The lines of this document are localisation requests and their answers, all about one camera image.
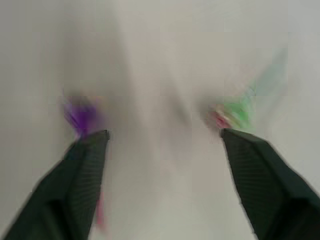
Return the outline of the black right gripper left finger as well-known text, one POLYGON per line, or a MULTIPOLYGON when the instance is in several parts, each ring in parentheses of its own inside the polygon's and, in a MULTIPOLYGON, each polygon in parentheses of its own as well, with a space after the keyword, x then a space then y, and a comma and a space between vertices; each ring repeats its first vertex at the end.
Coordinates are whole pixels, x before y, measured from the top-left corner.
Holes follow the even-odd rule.
POLYGON ((72 143, 35 186, 4 240, 88 240, 109 139, 100 130, 72 143))

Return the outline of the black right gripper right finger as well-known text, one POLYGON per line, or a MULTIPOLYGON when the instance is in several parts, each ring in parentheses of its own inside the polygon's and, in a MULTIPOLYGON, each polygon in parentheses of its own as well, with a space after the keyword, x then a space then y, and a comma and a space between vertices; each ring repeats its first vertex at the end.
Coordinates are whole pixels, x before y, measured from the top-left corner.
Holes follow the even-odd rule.
POLYGON ((220 132, 233 182, 257 240, 320 240, 320 197, 265 140, 220 132))

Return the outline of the purple wrapped lollipop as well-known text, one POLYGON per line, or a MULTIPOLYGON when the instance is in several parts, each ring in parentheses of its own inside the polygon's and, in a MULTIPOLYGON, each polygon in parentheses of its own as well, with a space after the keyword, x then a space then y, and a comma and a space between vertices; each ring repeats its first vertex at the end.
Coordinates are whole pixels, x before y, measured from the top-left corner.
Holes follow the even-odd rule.
POLYGON ((78 138, 90 134, 99 119, 96 106, 83 95, 67 96, 63 103, 63 113, 78 138))

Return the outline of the green wrapped lollipop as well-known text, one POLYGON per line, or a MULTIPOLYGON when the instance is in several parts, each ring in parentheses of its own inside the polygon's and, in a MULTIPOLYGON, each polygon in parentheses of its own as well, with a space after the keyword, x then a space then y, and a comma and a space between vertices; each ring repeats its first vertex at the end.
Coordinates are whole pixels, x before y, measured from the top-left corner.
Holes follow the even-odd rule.
POLYGON ((282 48, 242 95, 227 98, 209 108, 206 125, 211 129, 255 128, 264 122, 287 86, 288 48, 282 48))

